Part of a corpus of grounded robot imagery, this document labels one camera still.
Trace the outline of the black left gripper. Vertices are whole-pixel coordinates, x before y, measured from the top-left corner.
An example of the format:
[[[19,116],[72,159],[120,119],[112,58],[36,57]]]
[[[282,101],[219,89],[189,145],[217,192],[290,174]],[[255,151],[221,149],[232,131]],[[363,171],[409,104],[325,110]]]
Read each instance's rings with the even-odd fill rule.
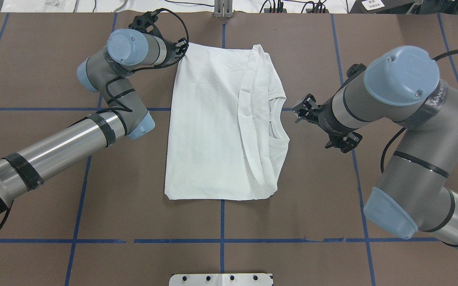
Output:
[[[188,47],[187,38],[181,38],[177,42],[167,42],[167,63],[175,64],[180,61],[185,56]]]

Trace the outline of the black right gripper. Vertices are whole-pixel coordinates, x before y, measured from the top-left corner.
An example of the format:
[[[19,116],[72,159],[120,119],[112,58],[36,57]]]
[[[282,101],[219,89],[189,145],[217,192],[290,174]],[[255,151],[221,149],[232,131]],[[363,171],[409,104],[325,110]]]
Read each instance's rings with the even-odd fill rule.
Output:
[[[291,110],[297,115],[295,123],[307,121],[318,125],[329,137],[324,148],[337,148],[342,153],[354,150],[362,141],[363,136],[355,132],[355,128],[349,128],[336,119],[332,107],[333,99],[329,99],[322,105],[317,105],[313,94],[299,101]]]

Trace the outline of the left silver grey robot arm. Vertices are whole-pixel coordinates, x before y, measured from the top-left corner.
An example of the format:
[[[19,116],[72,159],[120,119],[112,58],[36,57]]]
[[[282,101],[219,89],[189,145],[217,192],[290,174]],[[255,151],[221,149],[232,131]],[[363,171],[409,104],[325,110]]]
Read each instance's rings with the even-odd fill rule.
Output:
[[[122,137],[137,139],[155,122],[129,77],[138,71],[177,64],[186,54],[189,36],[171,42],[158,31],[117,29],[107,44],[82,62],[79,82],[97,92],[108,107],[88,114],[66,129],[0,159],[0,214],[22,194],[109,148]]]

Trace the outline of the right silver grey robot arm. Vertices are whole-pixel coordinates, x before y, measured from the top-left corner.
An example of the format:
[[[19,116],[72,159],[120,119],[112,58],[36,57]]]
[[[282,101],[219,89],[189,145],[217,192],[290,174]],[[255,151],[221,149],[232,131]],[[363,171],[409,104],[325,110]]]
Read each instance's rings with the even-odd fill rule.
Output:
[[[440,78],[429,53],[400,46],[369,66],[354,64],[325,103],[312,94],[292,108],[297,121],[318,125],[325,148],[347,153],[357,130],[386,118],[404,136],[364,205],[364,215],[401,239],[427,232],[458,250],[458,194],[445,187],[458,163],[458,89]]]

